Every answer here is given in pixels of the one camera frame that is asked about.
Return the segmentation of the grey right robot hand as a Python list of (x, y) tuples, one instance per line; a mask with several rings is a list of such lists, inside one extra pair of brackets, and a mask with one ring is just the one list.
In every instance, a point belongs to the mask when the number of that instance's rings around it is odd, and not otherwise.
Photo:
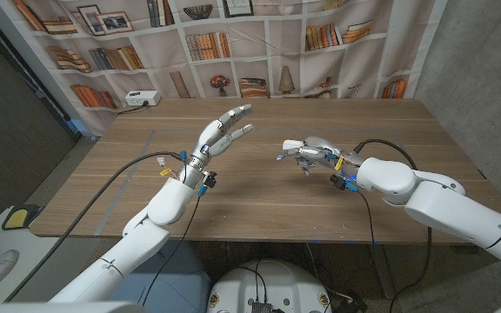
[(334, 170), (340, 177), (356, 176), (365, 161), (357, 153), (341, 150), (321, 137), (307, 137), (304, 141), (285, 140), (277, 160), (281, 161), (286, 157), (294, 157), (306, 176), (318, 165)]

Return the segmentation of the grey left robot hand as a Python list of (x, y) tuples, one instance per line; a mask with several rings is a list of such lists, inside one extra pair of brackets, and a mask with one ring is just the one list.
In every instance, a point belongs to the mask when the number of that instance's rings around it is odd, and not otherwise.
[(182, 168), (180, 173), (180, 180), (183, 184), (195, 189), (204, 177), (204, 168), (210, 160), (224, 153), (240, 137), (253, 131), (254, 126), (247, 124), (239, 130), (228, 133), (228, 130), (235, 123), (251, 113), (250, 103), (237, 106), (204, 128), (190, 153), (188, 164)]

